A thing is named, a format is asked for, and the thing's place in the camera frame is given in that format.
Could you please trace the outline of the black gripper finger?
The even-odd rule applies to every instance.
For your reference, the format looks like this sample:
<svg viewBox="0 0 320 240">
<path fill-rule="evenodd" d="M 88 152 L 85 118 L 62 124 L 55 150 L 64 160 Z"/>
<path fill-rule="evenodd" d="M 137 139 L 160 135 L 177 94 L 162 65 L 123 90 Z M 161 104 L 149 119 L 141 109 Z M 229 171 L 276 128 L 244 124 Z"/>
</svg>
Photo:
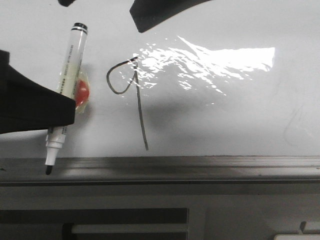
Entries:
<svg viewBox="0 0 320 240">
<path fill-rule="evenodd" d="M 0 133 L 46 130 L 75 122 L 76 102 L 28 79 L 0 51 Z"/>
<path fill-rule="evenodd" d="M 129 13 L 139 33 L 207 0 L 135 0 Z"/>
</svg>

